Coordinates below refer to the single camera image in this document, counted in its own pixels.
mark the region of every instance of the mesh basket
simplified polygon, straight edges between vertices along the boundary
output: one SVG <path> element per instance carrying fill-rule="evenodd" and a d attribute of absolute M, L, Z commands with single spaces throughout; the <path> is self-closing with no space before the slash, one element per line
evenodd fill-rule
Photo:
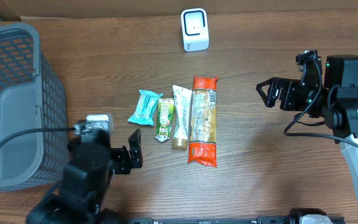
<path fill-rule="evenodd" d="M 17 23 L 0 27 L 0 140 L 32 128 L 67 126 L 62 83 L 41 53 L 37 31 Z M 66 132 L 32 133 L 0 149 L 0 191 L 60 178 L 68 161 Z"/>

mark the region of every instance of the green package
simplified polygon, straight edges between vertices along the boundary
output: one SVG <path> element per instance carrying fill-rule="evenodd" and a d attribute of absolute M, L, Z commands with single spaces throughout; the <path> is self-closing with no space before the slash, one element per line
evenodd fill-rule
<path fill-rule="evenodd" d="M 158 99 L 157 130 L 155 138 L 160 142 L 169 140 L 171 135 L 173 114 L 175 112 L 174 101 L 171 98 Z"/>

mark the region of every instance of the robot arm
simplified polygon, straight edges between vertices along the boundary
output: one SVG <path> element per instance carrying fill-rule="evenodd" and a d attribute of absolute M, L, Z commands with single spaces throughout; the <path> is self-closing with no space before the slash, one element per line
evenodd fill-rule
<path fill-rule="evenodd" d="M 276 100 L 281 100 L 281 110 L 307 110 L 310 118 L 324 118 L 323 124 L 332 129 L 333 136 L 286 131 L 284 133 L 288 136 L 330 138 L 339 143 L 351 172 L 358 201 L 358 147 L 342 142 L 347 139 L 358 144 L 358 56 L 328 56 L 324 86 L 319 86 L 322 69 L 321 57 L 316 50 L 298 54 L 296 64 L 303 72 L 300 80 L 271 78 L 258 84 L 256 89 L 265 106 L 269 108 L 274 107 Z M 266 94 L 262 87 L 267 85 L 269 88 Z"/>
<path fill-rule="evenodd" d="M 71 161 L 63 171 L 59 195 L 47 192 L 28 214 L 26 223 L 115 223 L 126 221 L 105 208 L 104 195 L 114 174 L 130 174 L 143 164 L 140 130 L 128 139 L 130 149 L 110 147 L 111 117 L 89 115 L 75 125 L 77 138 L 68 144 Z"/>

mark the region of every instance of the product label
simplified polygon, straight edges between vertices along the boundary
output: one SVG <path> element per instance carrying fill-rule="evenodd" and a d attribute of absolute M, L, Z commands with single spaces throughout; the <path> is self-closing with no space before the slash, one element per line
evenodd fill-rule
<path fill-rule="evenodd" d="M 181 116 L 181 121 L 180 123 L 181 124 L 187 124 L 188 125 L 188 114 L 187 114 L 187 111 L 181 111 L 181 112 L 178 112 Z M 188 126 L 186 125 L 182 125 L 181 128 L 179 129 L 178 133 L 176 133 L 175 137 L 176 138 L 182 138 L 182 139 L 187 139 L 188 136 L 187 136 L 187 133 L 188 133 Z"/>
<path fill-rule="evenodd" d="M 190 142 L 216 143 L 216 92 L 195 90 L 191 111 Z"/>
<path fill-rule="evenodd" d="M 160 107 L 160 123 L 161 123 L 161 127 L 166 128 L 167 124 L 169 124 L 168 114 L 169 114 L 169 105 L 168 104 L 161 104 L 161 107 Z"/>

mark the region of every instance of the orange and white package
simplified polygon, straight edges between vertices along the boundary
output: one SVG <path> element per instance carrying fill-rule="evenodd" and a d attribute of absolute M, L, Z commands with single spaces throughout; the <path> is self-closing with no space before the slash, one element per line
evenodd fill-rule
<path fill-rule="evenodd" d="M 188 163 L 196 161 L 205 166 L 218 166 L 216 163 L 216 82 L 218 79 L 218 77 L 194 76 Z"/>

